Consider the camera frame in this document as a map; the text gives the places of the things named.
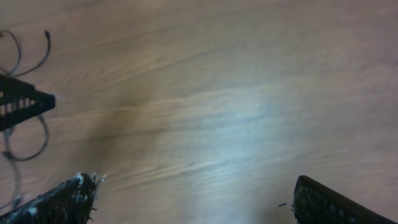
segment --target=black grille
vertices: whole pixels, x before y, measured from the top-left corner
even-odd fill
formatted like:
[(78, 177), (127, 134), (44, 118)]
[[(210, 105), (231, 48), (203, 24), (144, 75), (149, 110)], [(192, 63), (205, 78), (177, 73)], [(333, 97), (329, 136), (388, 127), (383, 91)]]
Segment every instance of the black grille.
[(297, 179), (293, 207), (299, 224), (396, 224), (307, 176)]
[(35, 90), (35, 86), (0, 75), (0, 131), (55, 107), (53, 95)]

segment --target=black plastic object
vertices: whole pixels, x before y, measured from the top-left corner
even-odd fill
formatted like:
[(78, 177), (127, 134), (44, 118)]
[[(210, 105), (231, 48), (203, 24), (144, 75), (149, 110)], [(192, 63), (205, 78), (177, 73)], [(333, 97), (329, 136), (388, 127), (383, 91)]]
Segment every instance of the black plastic object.
[(102, 181), (103, 178), (96, 181), (95, 174), (78, 174), (20, 208), (0, 216), (0, 224), (87, 223), (90, 212), (95, 210), (93, 202)]
[(0, 75), (0, 131), (55, 107), (53, 95), (35, 90), (35, 86)]
[(397, 224), (304, 175), (297, 179), (293, 208), (299, 224)]

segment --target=black wire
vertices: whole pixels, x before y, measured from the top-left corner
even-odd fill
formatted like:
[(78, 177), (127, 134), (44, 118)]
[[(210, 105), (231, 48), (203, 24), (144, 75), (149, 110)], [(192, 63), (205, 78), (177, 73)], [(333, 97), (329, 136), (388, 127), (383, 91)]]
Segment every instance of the black wire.
[(9, 30), (0, 30), (0, 37), (2, 36), (3, 33), (9, 34), (14, 39), (15, 45), (17, 46), (17, 50), (18, 50), (18, 58), (17, 58), (16, 64), (14, 65), (14, 67), (9, 72), (6, 72), (6, 75), (12, 75), (17, 70), (17, 68), (18, 68), (18, 66), (19, 66), (19, 64), (21, 62), (21, 57), (22, 57), (21, 56), (22, 55), (21, 47), (20, 47), (20, 45), (18, 43), (17, 38), (15, 37), (15, 35), (11, 31), (9, 31)]
[(4, 132), (4, 145), (6, 147), (6, 151), (3, 152), (3, 154), (8, 159), (13, 160), (13, 161), (20, 161), (20, 162), (28, 161), (28, 160), (31, 160), (31, 159), (35, 158), (36, 156), (40, 155), (40, 153), (42, 153), (44, 151), (44, 149), (47, 147), (47, 144), (49, 143), (49, 139), (50, 139), (49, 127), (47, 126), (47, 124), (41, 114), (37, 116), (37, 119), (39, 119), (39, 121), (43, 124), (44, 134), (45, 134), (44, 143), (43, 143), (42, 147), (40, 148), (40, 150), (38, 152), (36, 152), (35, 154), (25, 157), (25, 158), (20, 158), (20, 157), (15, 156), (12, 153), (11, 147), (10, 147), (10, 137), (11, 137), (12, 131)]
[[(15, 35), (11, 31), (9, 31), (9, 30), (0, 30), (0, 37), (2, 36), (2, 33), (7, 33), (7, 34), (11, 35), (11, 37), (14, 39), (15, 45), (17, 46), (17, 50), (18, 50), (17, 62), (16, 62), (14, 67), (9, 72), (6, 72), (4, 69), (2, 69), (0, 67), (0, 70), (3, 70), (6, 73), (6, 75), (8, 75), (8, 76), (21, 77), (21, 76), (26, 75), (26, 74), (28, 74), (30, 72), (33, 72), (34, 70), (40, 68), (44, 64), (44, 62), (47, 60), (49, 55), (50, 55), (51, 39), (50, 39), (50, 33), (46, 30), (44, 32), (44, 35), (45, 35), (45, 37), (47, 39), (47, 51), (46, 51), (46, 53), (44, 55), (44, 58), (36, 66), (34, 66), (33, 68), (31, 68), (31, 69), (29, 69), (29, 70), (27, 70), (25, 72), (18, 73), (18, 74), (14, 75), (14, 72), (17, 70), (17, 68), (18, 68), (18, 66), (19, 66), (19, 64), (21, 62), (21, 55), (22, 55), (21, 47), (20, 47), (20, 45), (18, 43), (18, 40), (16, 39)], [(43, 143), (42, 147), (40, 148), (40, 150), (38, 152), (36, 152), (35, 154), (29, 156), (29, 157), (20, 158), (20, 157), (15, 156), (12, 153), (9, 139), (10, 139), (12, 133), (14, 132), (14, 127), (11, 127), (11, 128), (7, 129), (4, 132), (4, 147), (5, 147), (5, 151), (2, 154), (10, 162), (10, 165), (11, 165), (12, 169), (14, 170), (15, 182), (16, 183), (15, 183), (14, 194), (12, 196), (12, 199), (9, 202), (5, 203), (4, 205), (0, 206), (0, 210), (4, 209), (4, 208), (6, 208), (6, 207), (8, 207), (10, 205), (12, 205), (12, 209), (14, 209), (21, 202), (21, 197), (20, 197), (21, 196), (21, 173), (19, 172), (19, 169), (18, 169), (18, 166), (17, 166), (16, 162), (28, 161), (28, 160), (31, 160), (31, 159), (35, 158), (36, 156), (40, 155), (44, 151), (44, 149), (47, 147), (47, 144), (49, 143), (49, 139), (50, 139), (49, 128), (48, 128), (48, 126), (47, 126), (47, 124), (46, 124), (46, 122), (45, 122), (45, 120), (44, 120), (44, 118), (43, 118), (43, 116), (41, 114), (38, 115), (37, 118), (39, 119), (39, 121), (43, 125), (44, 133), (45, 133), (45, 140), (44, 140), (44, 143)]]
[(15, 75), (13, 75), (11, 73), (11, 75), (13, 77), (20, 77), (20, 76), (28, 74), (29, 72), (33, 72), (34, 70), (40, 68), (44, 64), (44, 62), (48, 59), (48, 57), (50, 55), (50, 50), (51, 50), (50, 32), (46, 30), (46, 31), (44, 31), (44, 35), (45, 35), (45, 38), (47, 39), (47, 51), (45, 52), (44, 58), (36, 66), (29, 69), (28, 71), (21, 72), (21, 73), (15, 74)]
[(14, 170), (14, 175), (15, 175), (15, 187), (14, 187), (14, 194), (12, 195), (12, 198), (9, 202), (5, 203), (4, 205), (0, 206), (0, 210), (7, 208), (8, 206), (15, 204), (16, 198), (18, 198), (18, 195), (21, 194), (21, 173), (19, 172), (18, 166), (15, 161), (12, 159), (9, 159), (5, 153), (3, 153), (3, 156), (9, 161), (12, 169)]

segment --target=wooden floor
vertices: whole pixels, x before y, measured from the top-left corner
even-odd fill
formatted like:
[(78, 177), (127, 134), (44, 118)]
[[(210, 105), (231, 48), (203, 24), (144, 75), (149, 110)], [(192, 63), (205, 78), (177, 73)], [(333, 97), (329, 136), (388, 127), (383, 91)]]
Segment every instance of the wooden floor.
[[(396, 0), (5, 0), (0, 29), (21, 71), (52, 35), (22, 77), (59, 96), (25, 200), (97, 171), (96, 224), (295, 223), (306, 174), (398, 221)], [(42, 140), (32, 119), (12, 146)], [(0, 157), (0, 203), (13, 178)]]

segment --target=black cable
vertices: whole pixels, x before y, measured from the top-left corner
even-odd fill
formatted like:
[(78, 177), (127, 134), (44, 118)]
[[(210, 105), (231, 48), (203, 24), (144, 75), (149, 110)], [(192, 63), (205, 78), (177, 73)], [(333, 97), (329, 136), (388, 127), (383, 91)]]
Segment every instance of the black cable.
[(45, 36), (45, 38), (47, 39), (47, 51), (45, 52), (44, 58), (43, 58), (36, 66), (34, 66), (33, 68), (29, 69), (28, 71), (21, 72), (21, 73), (15, 74), (15, 75), (13, 75), (13, 74), (10, 72), (10, 74), (11, 74), (13, 77), (20, 77), (20, 76), (23, 76), (23, 75), (28, 74), (29, 72), (33, 72), (34, 70), (40, 68), (40, 67), (44, 64), (44, 62), (48, 59), (48, 57), (49, 57), (49, 55), (50, 55), (50, 50), (51, 50), (50, 32), (47, 31), (47, 30), (44, 31), (44, 36)]
[(10, 201), (5, 203), (4, 205), (0, 206), (0, 210), (7, 208), (10, 205), (13, 205), (13, 207), (16, 207), (18, 203), (16, 203), (16, 200), (18, 200), (19, 195), (21, 195), (21, 173), (19, 172), (18, 166), (15, 161), (12, 159), (9, 159), (8, 156), (3, 153), (3, 156), (9, 161), (12, 169), (14, 170), (14, 175), (15, 175), (15, 187), (14, 187), (14, 194), (12, 195), (12, 198)]
[(14, 39), (15, 45), (17, 46), (17, 50), (18, 50), (18, 58), (17, 58), (16, 64), (14, 65), (14, 67), (9, 72), (6, 72), (6, 75), (12, 75), (17, 70), (17, 68), (18, 68), (18, 66), (19, 66), (19, 64), (21, 62), (21, 57), (22, 57), (21, 47), (20, 47), (20, 45), (18, 43), (17, 38), (15, 37), (15, 35), (11, 31), (9, 31), (9, 30), (0, 30), (0, 37), (2, 37), (3, 33), (9, 34)]
[[(21, 47), (18, 43), (18, 40), (16, 39), (15, 35), (8, 30), (0, 30), (0, 37), (2, 36), (2, 33), (7, 33), (9, 35), (11, 35), (11, 37), (14, 39), (15, 45), (17, 46), (17, 50), (18, 50), (18, 58), (17, 58), (17, 62), (14, 65), (14, 67), (9, 71), (6, 72), (4, 69), (2, 69), (0, 67), (0, 70), (3, 70), (5, 72), (6, 75), (8, 76), (13, 76), (13, 77), (21, 77), (23, 75), (26, 75), (30, 72), (33, 72), (34, 70), (40, 68), (44, 62), (47, 60), (47, 58), (50, 55), (50, 50), (51, 50), (51, 41), (50, 41), (50, 33), (46, 30), (44, 32), (44, 35), (47, 39), (47, 51), (44, 55), (44, 58), (33, 68), (22, 72), (22, 73), (18, 73), (14, 75), (14, 72), (17, 70), (20, 62), (21, 62)], [(25, 158), (20, 158), (15, 156), (12, 151), (11, 151), (11, 146), (10, 146), (10, 137), (12, 135), (12, 133), (14, 132), (14, 127), (9, 128), (8, 130), (6, 130), (4, 132), (4, 147), (5, 147), (5, 151), (2, 153), (3, 156), (10, 162), (10, 165), (12, 167), (12, 169), (14, 170), (14, 174), (15, 174), (15, 188), (14, 188), (14, 194), (12, 196), (12, 199), (7, 202), (6, 204), (0, 206), (0, 210), (12, 205), (12, 209), (16, 208), (18, 206), (18, 204), (21, 202), (21, 173), (19, 172), (18, 166), (16, 164), (16, 162), (21, 162), (21, 161), (28, 161), (31, 160), (33, 158), (35, 158), (36, 156), (40, 155), (44, 149), (47, 147), (47, 144), (49, 143), (49, 139), (50, 139), (50, 132), (49, 132), (49, 128), (43, 118), (43, 116), (40, 114), (37, 116), (37, 118), (39, 119), (39, 121), (42, 123), (43, 128), (44, 128), (44, 134), (45, 134), (45, 140), (44, 143), (42, 145), (42, 147), (40, 148), (40, 150), (38, 152), (36, 152), (35, 154), (29, 156), (29, 157), (25, 157)]]
[(13, 161), (28, 161), (31, 160), (33, 158), (35, 158), (36, 156), (40, 155), (40, 153), (42, 153), (44, 151), (44, 149), (47, 147), (47, 144), (49, 143), (49, 139), (50, 139), (50, 132), (49, 132), (49, 127), (47, 126), (43, 116), (40, 114), (37, 116), (37, 119), (39, 119), (39, 121), (43, 124), (43, 128), (44, 128), (44, 134), (45, 134), (45, 139), (44, 139), (44, 143), (42, 145), (42, 147), (40, 148), (40, 150), (38, 152), (36, 152), (35, 154), (25, 157), (25, 158), (20, 158), (15, 156), (12, 151), (11, 151), (11, 147), (10, 147), (10, 137), (13, 131), (6, 131), (4, 132), (4, 145), (6, 148), (6, 151), (3, 152), (3, 154), (10, 160)]

